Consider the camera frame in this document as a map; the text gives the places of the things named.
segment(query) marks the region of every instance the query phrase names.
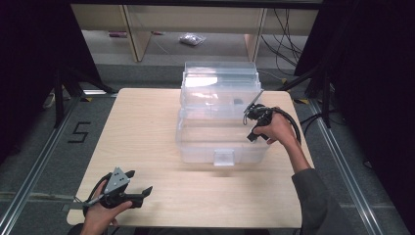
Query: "hand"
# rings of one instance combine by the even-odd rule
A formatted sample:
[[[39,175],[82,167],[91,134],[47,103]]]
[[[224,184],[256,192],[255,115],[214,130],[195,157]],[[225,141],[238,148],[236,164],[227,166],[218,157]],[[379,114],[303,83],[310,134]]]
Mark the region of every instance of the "hand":
[[[107,180],[104,180],[97,188],[94,194],[94,198],[98,198]],[[131,208],[132,202],[125,202],[118,205],[113,209],[106,209],[100,203],[96,203],[94,206],[88,209],[88,213],[85,216],[85,222],[83,224],[81,235],[101,235],[112,223],[117,227],[118,222],[115,217]]]
[[[293,141],[297,141],[291,124],[284,116],[275,112],[272,114],[272,121],[269,125],[258,126],[253,130],[253,133],[268,136],[269,139],[266,143],[269,145],[275,141],[279,141],[282,145],[286,146],[293,144]]]

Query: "black device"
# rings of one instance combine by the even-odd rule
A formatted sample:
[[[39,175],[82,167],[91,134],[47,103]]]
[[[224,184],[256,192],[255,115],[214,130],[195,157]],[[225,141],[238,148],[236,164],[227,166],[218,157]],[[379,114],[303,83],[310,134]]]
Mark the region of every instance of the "black device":
[[[96,203],[100,203],[107,209],[112,209],[124,202],[131,201],[131,209],[141,208],[143,206],[144,199],[151,194],[153,186],[145,189],[141,194],[126,194],[125,189],[130,182],[130,178],[134,176],[134,173],[134,170],[124,173],[119,167],[116,167],[113,173],[108,173],[102,177],[92,190],[88,200],[82,203],[83,213],[86,214],[88,208],[94,206]],[[96,189],[104,180],[108,181],[104,185],[101,194],[98,198],[92,199]]]
[[[294,128],[294,132],[296,134],[297,140],[299,140],[299,142],[301,143],[299,127],[297,126],[296,122],[289,114],[287,114],[286,112],[284,112],[283,110],[277,107],[268,108],[262,104],[255,104],[256,100],[260,97],[262,92],[263,90],[259,92],[259,94],[254,98],[254,100],[247,106],[247,108],[244,111],[244,114],[245,114],[244,124],[247,124],[247,118],[256,120],[256,125],[251,130],[251,133],[247,136],[247,138],[251,142],[255,141],[257,137],[259,136],[261,136],[264,140],[267,140],[269,138],[268,136],[266,136],[265,134],[260,134],[260,135],[254,134],[253,130],[257,126],[269,125],[272,121],[272,114],[275,112],[275,113],[281,114],[284,118],[286,118],[290,122],[290,124]]]

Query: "plastic storage bin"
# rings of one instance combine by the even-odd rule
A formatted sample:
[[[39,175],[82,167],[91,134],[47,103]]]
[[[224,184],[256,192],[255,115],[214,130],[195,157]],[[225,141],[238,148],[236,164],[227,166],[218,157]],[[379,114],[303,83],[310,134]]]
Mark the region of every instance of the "plastic storage bin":
[[[183,162],[259,163],[268,145],[247,139],[255,121],[243,117],[260,90],[254,63],[186,63],[176,130]]]

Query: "wooden table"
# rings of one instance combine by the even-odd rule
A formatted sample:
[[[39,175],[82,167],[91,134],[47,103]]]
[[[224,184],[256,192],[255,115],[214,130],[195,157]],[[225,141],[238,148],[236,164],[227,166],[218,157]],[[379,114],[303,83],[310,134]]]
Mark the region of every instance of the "wooden table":
[[[117,217],[120,225],[300,227],[293,170],[282,145],[271,146],[260,164],[220,167],[181,162],[175,144],[179,96],[178,89],[122,89],[76,197],[86,200],[98,180],[119,166],[124,172],[136,170],[126,193],[154,186],[141,209]],[[261,99],[265,106],[279,106],[299,122],[287,92],[265,91]],[[304,140],[302,147],[312,164]],[[82,211],[69,211],[69,224],[83,219]]]

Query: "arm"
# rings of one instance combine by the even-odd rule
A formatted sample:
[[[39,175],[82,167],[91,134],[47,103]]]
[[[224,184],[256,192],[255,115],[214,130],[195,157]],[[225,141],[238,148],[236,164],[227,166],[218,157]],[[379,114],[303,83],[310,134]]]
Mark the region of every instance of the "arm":
[[[107,181],[105,180],[100,184],[100,186],[95,191],[94,198],[99,196],[99,192],[102,192],[106,182]],[[88,213],[85,216],[83,226],[81,226],[81,224],[77,224],[73,229],[70,230],[69,235],[101,235],[104,233],[107,227],[110,226],[111,223],[113,226],[118,226],[115,217],[121,212],[131,208],[131,206],[131,202],[125,202],[116,208],[106,209],[100,203],[97,203],[88,209]]]
[[[289,155],[301,205],[302,234],[354,234],[345,212],[305,158],[290,123],[274,113],[271,123],[256,127],[254,134],[267,135],[268,144],[279,141]]]

